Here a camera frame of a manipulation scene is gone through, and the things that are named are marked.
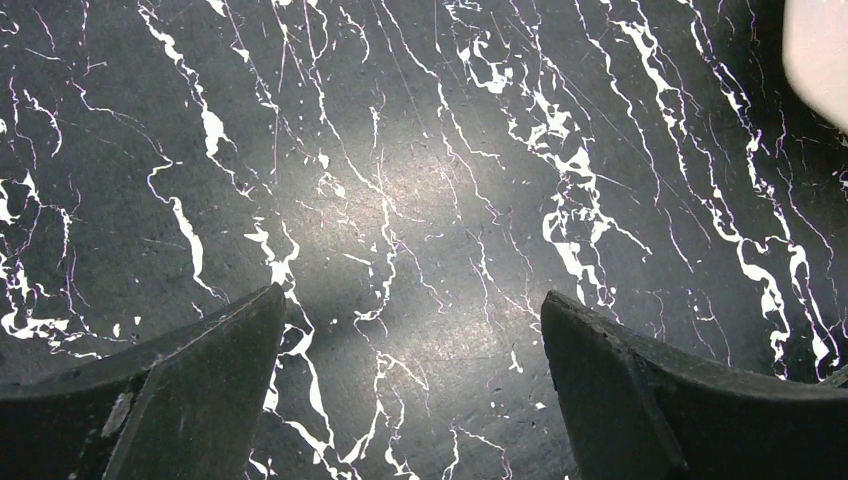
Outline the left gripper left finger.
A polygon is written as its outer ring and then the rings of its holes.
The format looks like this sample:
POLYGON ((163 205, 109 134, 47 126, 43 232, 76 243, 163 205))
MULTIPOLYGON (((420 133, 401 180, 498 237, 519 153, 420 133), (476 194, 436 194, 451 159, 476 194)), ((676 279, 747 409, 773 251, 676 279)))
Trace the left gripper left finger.
POLYGON ((240 479, 285 317, 278 285, 109 357, 1 387, 5 479, 240 479))

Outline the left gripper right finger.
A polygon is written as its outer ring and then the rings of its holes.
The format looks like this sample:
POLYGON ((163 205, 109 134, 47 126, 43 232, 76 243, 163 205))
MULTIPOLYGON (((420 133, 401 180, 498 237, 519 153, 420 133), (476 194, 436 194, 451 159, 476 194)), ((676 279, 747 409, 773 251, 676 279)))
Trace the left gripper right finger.
POLYGON ((557 291, 544 350, 585 479, 843 479, 846 380, 784 381, 617 324, 557 291))

